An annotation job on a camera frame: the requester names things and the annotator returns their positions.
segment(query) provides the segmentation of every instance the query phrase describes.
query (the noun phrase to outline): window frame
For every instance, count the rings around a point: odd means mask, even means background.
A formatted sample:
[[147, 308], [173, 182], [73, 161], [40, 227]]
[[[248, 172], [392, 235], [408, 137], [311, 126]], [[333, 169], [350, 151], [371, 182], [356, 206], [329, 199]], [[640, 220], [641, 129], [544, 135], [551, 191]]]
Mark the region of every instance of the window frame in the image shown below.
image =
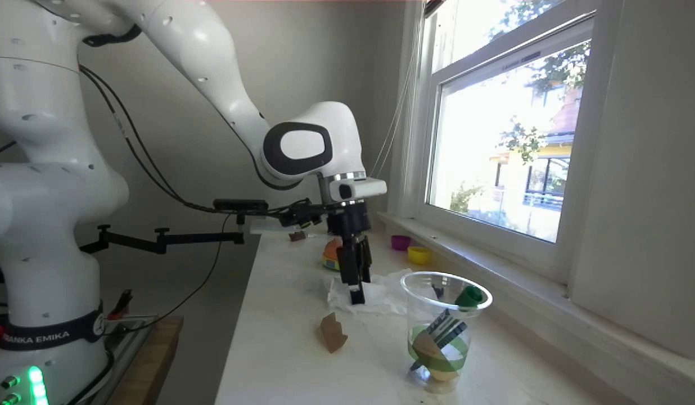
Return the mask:
[[429, 163], [435, 156], [435, 141], [440, 132], [440, 108], [441, 108], [441, 92], [449, 84], [470, 85], [479, 84], [489, 78], [496, 78], [505, 73], [507, 67], [515, 67], [526, 63], [526, 58], [534, 58], [534, 53], [551, 55], [556, 49], [562, 49], [565, 44], [578, 44], [582, 38], [595, 38], [595, 16], [599, 9], [599, 0], [565, 0], [556, 6], [553, 9], [544, 11], [541, 18], [524, 24], [523, 28], [490, 40], [482, 49], [437, 71], [432, 71], [432, 49], [435, 49], [435, 24], [426, 25], [429, 33], [426, 33], [426, 55], [424, 55], [424, 67], [420, 73], [420, 117], [416, 126], [416, 137], [410, 141], [408, 154], [402, 161], [402, 169], [411, 166], [410, 184], [402, 189], [402, 199], [410, 199], [411, 206], [408, 206], [408, 217], [411, 217], [419, 224], [426, 224], [429, 227], [444, 231], [449, 235], [454, 235], [478, 247], [490, 251], [508, 261], [515, 261], [546, 279], [553, 281], [567, 281], [567, 265], [562, 251], [562, 233], [567, 233], [574, 220], [565, 220], [565, 214], [569, 204], [569, 191], [565, 195], [565, 207], [562, 207], [562, 220], [556, 244], [542, 242], [528, 235], [519, 235], [514, 231], [478, 224], [478, 220], [454, 220], [454, 214], [449, 209], [440, 209], [427, 206], [429, 195]]

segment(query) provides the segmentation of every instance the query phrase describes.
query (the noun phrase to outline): window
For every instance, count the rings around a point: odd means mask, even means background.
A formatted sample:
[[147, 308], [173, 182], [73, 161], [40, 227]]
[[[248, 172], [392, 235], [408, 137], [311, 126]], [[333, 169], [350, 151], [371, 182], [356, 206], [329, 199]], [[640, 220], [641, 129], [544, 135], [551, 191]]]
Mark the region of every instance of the window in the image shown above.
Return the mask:
[[420, 220], [556, 273], [596, 0], [446, 0], [426, 30]]

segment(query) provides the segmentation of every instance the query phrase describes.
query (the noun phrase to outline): white window trim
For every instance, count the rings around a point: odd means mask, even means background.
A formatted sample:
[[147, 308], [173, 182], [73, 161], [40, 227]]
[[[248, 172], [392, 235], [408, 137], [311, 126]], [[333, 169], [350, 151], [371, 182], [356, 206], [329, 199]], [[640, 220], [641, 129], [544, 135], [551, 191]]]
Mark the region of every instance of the white window trim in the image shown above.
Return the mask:
[[426, 197], [427, 197], [432, 134], [437, 126], [437, 110], [440, 110], [437, 102], [441, 97], [440, 94], [441, 85], [454, 80], [468, 84], [482, 82], [496, 75], [496, 67], [487, 67], [489, 63], [497, 62], [497, 66], [514, 66], [524, 62], [528, 55], [538, 49], [542, 55], [550, 55], [550, 49], [558, 49], [558, 44], [562, 44], [565, 36], [574, 36], [569, 38], [574, 44], [578, 44], [581, 38], [589, 38], [596, 8], [599, 8], [596, 0], [567, 0], [562, 6], [556, 6], [538, 20], [526, 24], [496, 38], [490, 46], [429, 75], [424, 82], [424, 94], [420, 94], [424, 102], [419, 108], [420, 110], [419, 137], [410, 137], [402, 163], [405, 165], [402, 172], [411, 174], [408, 175], [410, 184], [402, 189], [408, 191], [405, 197], [411, 200], [411, 206], [400, 218], [416, 218], [419, 224], [427, 224], [437, 231], [444, 231], [468, 244], [490, 251], [508, 261], [515, 261], [523, 269], [528, 269], [546, 279], [553, 281], [569, 279], [567, 265], [562, 263], [565, 256], [560, 255], [560, 242], [550, 244], [514, 231], [482, 225], [476, 220], [454, 220], [454, 214], [427, 206]]

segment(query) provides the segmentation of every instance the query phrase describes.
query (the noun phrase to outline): white table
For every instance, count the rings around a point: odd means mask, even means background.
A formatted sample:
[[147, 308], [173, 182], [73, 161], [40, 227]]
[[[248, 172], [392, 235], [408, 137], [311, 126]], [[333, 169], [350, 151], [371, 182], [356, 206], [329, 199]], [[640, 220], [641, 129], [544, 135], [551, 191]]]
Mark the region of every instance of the white table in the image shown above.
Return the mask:
[[[329, 315], [324, 235], [290, 244], [264, 235], [218, 388], [218, 405], [432, 405], [432, 403], [628, 403], [567, 359], [550, 351], [496, 308], [479, 318], [465, 377], [453, 395], [427, 395], [408, 380], [405, 321], [338, 310], [350, 336], [338, 354], [317, 341]], [[371, 273], [408, 269], [386, 236], [371, 236]]]

